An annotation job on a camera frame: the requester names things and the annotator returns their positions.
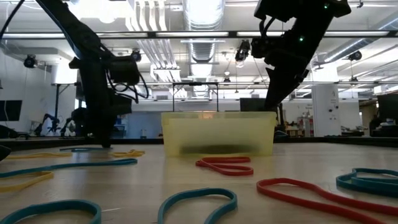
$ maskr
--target yellow rubber band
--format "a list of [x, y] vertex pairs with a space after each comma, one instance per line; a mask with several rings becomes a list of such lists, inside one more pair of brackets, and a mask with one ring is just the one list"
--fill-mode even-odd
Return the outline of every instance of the yellow rubber band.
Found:
[[41, 152], [35, 154], [21, 155], [21, 156], [7, 156], [6, 159], [33, 159], [33, 158], [54, 158], [54, 157], [69, 157], [72, 156], [72, 153], [50, 153], [50, 152]]
[[0, 193], [22, 190], [26, 187], [29, 187], [30, 185], [34, 185], [34, 184], [40, 182], [40, 181], [51, 179], [54, 177], [54, 172], [52, 172], [52, 171], [33, 172], [30, 174], [22, 174], [22, 175], [17, 175], [14, 177], [7, 177], [7, 178], [2, 178], [2, 179], [16, 179], [16, 178], [27, 177], [27, 176], [32, 176], [32, 175], [36, 175], [37, 177], [32, 180], [29, 180], [27, 182], [24, 182], [22, 184], [0, 186]]
[[110, 152], [109, 154], [117, 158], [132, 158], [132, 157], [140, 157], [144, 155], [145, 152], [131, 149], [129, 152]]

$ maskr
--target wooden table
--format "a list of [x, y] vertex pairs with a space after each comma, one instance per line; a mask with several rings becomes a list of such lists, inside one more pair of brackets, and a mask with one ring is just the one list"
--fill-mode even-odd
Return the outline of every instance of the wooden table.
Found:
[[[103, 223], [150, 224], [156, 223], [158, 208], [167, 197], [184, 190], [222, 187], [238, 195], [238, 209], [227, 214], [219, 223], [356, 223], [256, 192], [258, 180], [273, 177], [303, 180], [346, 197], [398, 207], [398, 199], [336, 189], [335, 185], [335, 177], [350, 172], [353, 167], [398, 170], [397, 149], [343, 144], [276, 144], [273, 156], [252, 158], [249, 165], [254, 168], [254, 175], [251, 177], [228, 177], [195, 167], [196, 158], [165, 158], [161, 145], [114, 146], [115, 151], [130, 149], [146, 152], [138, 158], [137, 165], [56, 170], [51, 180], [20, 192], [0, 194], [0, 218], [31, 204], [84, 199], [101, 206]], [[58, 152], [58, 149], [19, 151], [14, 154], [35, 152]], [[108, 159], [112, 158], [106, 152], [81, 152], [73, 154], [73, 157], [57, 159], [5, 160], [0, 162], [0, 172]], [[15, 180], [0, 180], [0, 184], [11, 183], [15, 183]], [[272, 188], [317, 202], [328, 202], [313, 192], [297, 187]], [[166, 223], [203, 223], [210, 212], [227, 200], [223, 197], [203, 197], [180, 202], [167, 214]], [[396, 217], [362, 212], [386, 223], [398, 223]], [[88, 223], [88, 220], [90, 215], [84, 212], [57, 212], [28, 218], [20, 223], [76, 224]]]

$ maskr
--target plastic bin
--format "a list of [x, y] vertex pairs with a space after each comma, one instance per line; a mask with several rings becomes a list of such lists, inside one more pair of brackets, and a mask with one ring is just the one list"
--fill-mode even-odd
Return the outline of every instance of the plastic bin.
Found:
[[166, 156], [269, 156], [275, 112], [162, 113]]

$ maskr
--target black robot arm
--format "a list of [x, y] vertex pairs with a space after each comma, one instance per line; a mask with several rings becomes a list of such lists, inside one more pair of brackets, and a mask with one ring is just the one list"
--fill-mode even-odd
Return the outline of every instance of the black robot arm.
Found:
[[[330, 22], [351, 12], [347, 0], [260, 0], [254, 16], [261, 19], [261, 38], [252, 40], [252, 55], [265, 58], [265, 63], [275, 69], [267, 69], [270, 84], [266, 98], [266, 110], [272, 110], [295, 90], [309, 73], [307, 65]], [[264, 27], [266, 17], [287, 22], [295, 17], [291, 30], [280, 37], [268, 37]]]
[[86, 122], [93, 127], [94, 135], [102, 145], [109, 147], [117, 115], [131, 112], [131, 99], [116, 94], [112, 80], [134, 86], [141, 76], [137, 64], [130, 56], [115, 57], [95, 32], [69, 11], [67, 3], [62, 0], [36, 1], [59, 26], [76, 54], [69, 66], [80, 71], [89, 114]]

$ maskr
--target blue rubber band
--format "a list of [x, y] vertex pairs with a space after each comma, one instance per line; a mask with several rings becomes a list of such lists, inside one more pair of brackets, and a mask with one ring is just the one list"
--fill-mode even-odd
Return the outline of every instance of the blue rubber band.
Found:
[[103, 147], [69, 147], [69, 148], [63, 148], [60, 149], [60, 151], [67, 151], [71, 150], [71, 152], [90, 152], [90, 151], [104, 151], [104, 150], [109, 150], [111, 148], [103, 148]]
[[394, 170], [355, 168], [352, 173], [337, 177], [337, 186], [369, 194], [398, 197], [398, 178], [381, 179], [357, 177], [358, 172], [368, 174], [387, 174], [398, 177], [398, 172]]
[[39, 215], [64, 210], [81, 210], [89, 212], [94, 215], [89, 224], [101, 223], [101, 207], [99, 205], [86, 200], [63, 200], [39, 205], [31, 205], [29, 207], [20, 209], [3, 218], [0, 221], [0, 224], [14, 224], [31, 215]]
[[30, 174], [33, 172], [51, 171], [51, 170], [55, 170], [55, 169], [62, 169], [62, 168], [69, 168], [69, 167], [122, 166], [122, 165], [129, 165], [129, 164], [137, 164], [137, 162], [138, 162], [137, 159], [118, 159], [115, 161], [105, 161], [105, 162], [79, 162], [79, 163], [72, 163], [72, 164], [58, 164], [58, 165], [37, 167], [37, 168], [31, 168], [31, 169], [15, 170], [15, 171], [11, 171], [11, 172], [4, 172], [4, 173], [0, 173], [0, 178], [12, 177], [12, 176], [21, 175], [21, 174]]
[[206, 195], [224, 195], [231, 199], [228, 203], [222, 205], [221, 207], [214, 210], [205, 220], [205, 224], [214, 224], [219, 220], [223, 215], [228, 212], [234, 210], [238, 206], [238, 199], [234, 192], [226, 189], [214, 189], [214, 188], [205, 188], [198, 190], [188, 190], [185, 192], [177, 193], [171, 197], [169, 197], [163, 204], [160, 206], [159, 211], [157, 213], [157, 224], [164, 224], [164, 215], [173, 206], [175, 203], [181, 200], [202, 197]]

